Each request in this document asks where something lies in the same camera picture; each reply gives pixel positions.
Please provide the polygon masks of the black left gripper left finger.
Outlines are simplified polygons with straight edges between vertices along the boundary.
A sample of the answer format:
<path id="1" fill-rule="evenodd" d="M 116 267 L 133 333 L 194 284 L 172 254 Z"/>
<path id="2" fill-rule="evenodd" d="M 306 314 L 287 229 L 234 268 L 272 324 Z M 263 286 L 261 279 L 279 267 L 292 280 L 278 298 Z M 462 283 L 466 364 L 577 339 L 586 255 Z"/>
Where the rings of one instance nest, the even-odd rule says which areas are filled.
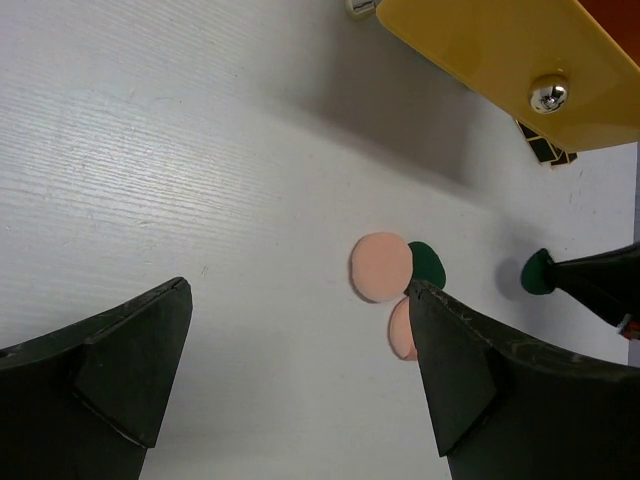
<path id="1" fill-rule="evenodd" d="M 191 316 L 191 287 L 177 277 L 2 349 L 2 478 L 139 478 Z"/>

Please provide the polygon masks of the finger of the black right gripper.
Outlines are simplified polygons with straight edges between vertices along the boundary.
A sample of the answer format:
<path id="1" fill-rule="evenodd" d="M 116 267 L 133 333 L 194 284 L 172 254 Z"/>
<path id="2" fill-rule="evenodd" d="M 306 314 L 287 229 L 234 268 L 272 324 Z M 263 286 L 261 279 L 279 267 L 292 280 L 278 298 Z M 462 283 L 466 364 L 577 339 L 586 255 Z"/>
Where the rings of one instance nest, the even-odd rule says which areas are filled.
<path id="1" fill-rule="evenodd" d="M 617 330 L 639 329 L 639 244 L 564 262 L 543 278 Z"/>

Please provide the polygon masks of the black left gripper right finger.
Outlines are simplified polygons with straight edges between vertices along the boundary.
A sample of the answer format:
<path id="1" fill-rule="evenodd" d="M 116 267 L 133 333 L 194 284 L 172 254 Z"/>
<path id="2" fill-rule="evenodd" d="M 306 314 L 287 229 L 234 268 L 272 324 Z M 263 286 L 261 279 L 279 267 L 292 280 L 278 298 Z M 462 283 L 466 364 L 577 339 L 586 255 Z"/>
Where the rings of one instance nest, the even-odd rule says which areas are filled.
<path id="1" fill-rule="evenodd" d="M 455 479 L 635 479 L 639 371 L 408 288 L 438 453 Z"/>

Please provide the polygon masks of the green round compact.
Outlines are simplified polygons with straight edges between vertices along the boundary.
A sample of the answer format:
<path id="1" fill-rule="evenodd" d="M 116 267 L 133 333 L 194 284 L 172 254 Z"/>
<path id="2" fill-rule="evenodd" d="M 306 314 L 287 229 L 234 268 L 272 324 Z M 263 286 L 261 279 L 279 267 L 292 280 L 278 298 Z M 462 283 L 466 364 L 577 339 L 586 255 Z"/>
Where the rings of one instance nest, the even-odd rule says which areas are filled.
<path id="1" fill-rule="evenodd" d="M 520 274 L 522 288 L 531 295 L 547 295 L 554 291 L 555 286 L 549 275 L 553 270 L 554 261 L 545 248 L 538 250 L 525 263 Z"/>

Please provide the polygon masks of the peach puff with ribbon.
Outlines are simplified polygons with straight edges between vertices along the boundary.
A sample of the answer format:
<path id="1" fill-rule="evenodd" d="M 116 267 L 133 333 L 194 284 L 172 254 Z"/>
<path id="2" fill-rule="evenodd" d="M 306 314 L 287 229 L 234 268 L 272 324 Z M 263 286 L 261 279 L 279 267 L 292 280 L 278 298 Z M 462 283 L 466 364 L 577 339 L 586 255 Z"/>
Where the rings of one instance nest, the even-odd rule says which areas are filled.
<path id="1" fill-rule="evenodd" d="M 392 310 L 388 324 L 388 341 L 394 355 L 403 361 L 416 361 L 410 315 L 409 298 L 402 299 Z"/>

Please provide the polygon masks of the peach powder puff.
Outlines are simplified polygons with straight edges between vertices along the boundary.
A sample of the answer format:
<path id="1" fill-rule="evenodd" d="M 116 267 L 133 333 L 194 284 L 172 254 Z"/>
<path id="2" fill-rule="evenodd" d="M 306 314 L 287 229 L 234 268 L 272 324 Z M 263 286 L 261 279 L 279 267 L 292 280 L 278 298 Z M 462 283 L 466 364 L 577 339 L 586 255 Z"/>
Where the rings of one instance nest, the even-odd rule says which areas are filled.
<path id="1" fill-rule="evenodd" d="M 413 255 L 408 243 L 391 232 L 363 236 L 350 256 L 351 283 L 355 291 L 373 303 L 399 297 L 413 272 Z"/>

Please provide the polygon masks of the yellow drawer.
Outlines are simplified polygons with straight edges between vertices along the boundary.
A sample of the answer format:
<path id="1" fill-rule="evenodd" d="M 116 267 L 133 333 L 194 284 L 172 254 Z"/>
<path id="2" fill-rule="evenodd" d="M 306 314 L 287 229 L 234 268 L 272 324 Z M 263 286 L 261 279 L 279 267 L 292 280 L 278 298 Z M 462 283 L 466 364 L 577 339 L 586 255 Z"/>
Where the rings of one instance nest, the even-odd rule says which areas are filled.
<path id="1" fill-rule="evenodd" d="M 383 1 L 376 16 L 564 150 L 639 139 L 636 1 Z"/>

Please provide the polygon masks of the black gold lipstick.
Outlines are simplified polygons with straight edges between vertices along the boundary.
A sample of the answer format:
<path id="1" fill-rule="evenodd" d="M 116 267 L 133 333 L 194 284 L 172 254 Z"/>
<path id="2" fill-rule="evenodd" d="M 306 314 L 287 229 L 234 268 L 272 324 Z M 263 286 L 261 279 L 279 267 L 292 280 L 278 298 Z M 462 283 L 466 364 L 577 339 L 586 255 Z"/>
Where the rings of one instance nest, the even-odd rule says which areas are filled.
<path id="1" fill-rule="evenodd" d="M 526 143 L 532 150 L 536 160 L 543 165 L 550 166 L 550 163 L 557 159 L 559 153 L 564 151 L 550 143 L 547 139 L 534 132 L 526 125 L 515 121 Z"/>
<path id="2" fill-rule="evenodd" d="M 557 159 L 550 163 L 550 166 L 552 168 L 556 168 L 556 167 L 560 167 L 560 166 L 564 166 L 564 165 L 570 165 L 577 158 L 578 158 L 578 154 L 577 153 L 561 151 L 559 153 Z"/>

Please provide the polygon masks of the dark green powder puff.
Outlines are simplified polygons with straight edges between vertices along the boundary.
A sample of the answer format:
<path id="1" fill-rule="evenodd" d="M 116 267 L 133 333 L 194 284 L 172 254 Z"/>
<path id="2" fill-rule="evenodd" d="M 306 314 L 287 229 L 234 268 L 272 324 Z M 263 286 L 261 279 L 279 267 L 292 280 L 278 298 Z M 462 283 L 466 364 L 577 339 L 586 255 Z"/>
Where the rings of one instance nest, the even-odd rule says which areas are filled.
<path id="1" fill-rule="evenodd" d="M 412 252 L 411 279 L 426 281 L 443 289 L 446 285 L 446 272 L 435 250 L 421 241 L 410 242 L 408 246 Z"/>

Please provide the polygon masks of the cream round drawer organizer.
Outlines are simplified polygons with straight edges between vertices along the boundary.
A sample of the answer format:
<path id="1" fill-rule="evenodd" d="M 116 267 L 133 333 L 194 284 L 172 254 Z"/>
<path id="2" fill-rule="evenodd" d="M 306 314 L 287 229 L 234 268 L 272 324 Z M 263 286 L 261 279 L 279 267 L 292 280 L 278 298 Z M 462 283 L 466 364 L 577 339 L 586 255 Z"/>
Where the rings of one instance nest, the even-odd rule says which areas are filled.
<path id="1" fill-rule="evenodd" d="M 373 15 L 376 8 L 376 0 L 345 0 L 346 12 L 354 20 L 362 20 Z"/>

